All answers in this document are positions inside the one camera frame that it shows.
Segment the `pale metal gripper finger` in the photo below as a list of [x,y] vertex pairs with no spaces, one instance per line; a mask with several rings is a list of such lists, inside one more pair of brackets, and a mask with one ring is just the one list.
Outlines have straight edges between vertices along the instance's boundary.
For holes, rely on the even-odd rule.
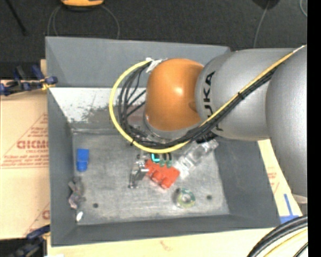
[[146,167],[146,164],[144,162],[140,162],[138,164],[137,180],[141,181],[148,172],[149,169]]
[[139,166],[137,164],[135,164],[131,167],[131,171],[129,174],[128,188],[130,188],[130,189],[137,188],[138,175],[139,175]]

